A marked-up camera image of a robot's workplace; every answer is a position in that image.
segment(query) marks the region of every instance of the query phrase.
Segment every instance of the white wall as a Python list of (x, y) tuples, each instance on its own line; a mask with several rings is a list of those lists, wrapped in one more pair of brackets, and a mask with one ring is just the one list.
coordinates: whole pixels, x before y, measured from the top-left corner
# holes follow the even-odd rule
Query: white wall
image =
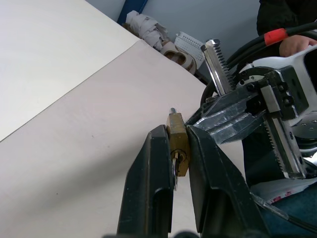
[(125, 0), (86, 0), (112, 20), (117, 21)]
[(228, 58), (257, 36), (258, 0), (149, 0), (143, 14), (167, 27), (171, 37), (183, 31), (203, 43), (218, 38)]

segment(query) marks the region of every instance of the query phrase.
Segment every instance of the screw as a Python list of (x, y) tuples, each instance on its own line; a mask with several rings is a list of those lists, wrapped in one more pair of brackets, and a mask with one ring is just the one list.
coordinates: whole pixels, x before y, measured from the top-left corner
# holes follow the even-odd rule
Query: screw
[(283, 99), (283, 103), (284, 103), (284, 105), (286, 106), (286, 107), (288, 107), (288, 106), (291, 106), (291, 105), (293, 105), (293, 98), (292, 97), (285, 97), (284, 99)]
[(283, 102), (284, 102), (285, 105), (289, 105), (290, 104), (290, 101), (288, 100), (288, 98), (285, 98)]
[(284, 91), (284, 86), (283, 85), (279, 85), (278, 90), (283, 92)]
[(261, 102), (260, 101), (255, 101), (253, 103), (253, 107), (255, 107), (255, 108), (259, 108), (260, 106), (261, 106)]
[(247, 90), (248, 91), (253, 91), (254, 90), (254, 85), (252, 83), (247, 85)]

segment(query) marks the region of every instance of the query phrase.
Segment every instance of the white table surface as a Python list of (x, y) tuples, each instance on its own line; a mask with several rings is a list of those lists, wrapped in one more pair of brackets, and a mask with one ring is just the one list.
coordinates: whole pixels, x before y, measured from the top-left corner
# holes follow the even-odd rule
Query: white table surface
[[(147, 133), (204, 85), (138, 41), (0, 143), (0, 237), (100, 238), (116, 232), (126, 173)], [(173, 230), (195, 230), (188, 180)]]
[(0, 141), (138, 38), (84, 0), (0, 0)]

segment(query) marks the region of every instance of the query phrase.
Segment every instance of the red cable marker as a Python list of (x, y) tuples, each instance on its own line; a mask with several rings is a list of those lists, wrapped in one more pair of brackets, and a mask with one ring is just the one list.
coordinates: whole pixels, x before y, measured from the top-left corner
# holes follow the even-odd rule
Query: red cable marker
[(264, 34), (264, 41), (266, 46), (273, 45), (280, 42), (288, 37), (287, 32), (284, 28), (269, 31)]

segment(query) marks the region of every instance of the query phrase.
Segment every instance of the blue door frame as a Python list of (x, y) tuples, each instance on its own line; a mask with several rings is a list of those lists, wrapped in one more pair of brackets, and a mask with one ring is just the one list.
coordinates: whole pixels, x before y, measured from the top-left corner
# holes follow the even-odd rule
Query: blue door frame
[(123, 23), (125, 23), (127, 14), (133, 10), (137, 11), (138, 13), (142, 13), (147, 2), (148, 0), (125, 0), (120, 16), (117, 20), (117, 23), (119, 25), (122, 25)]

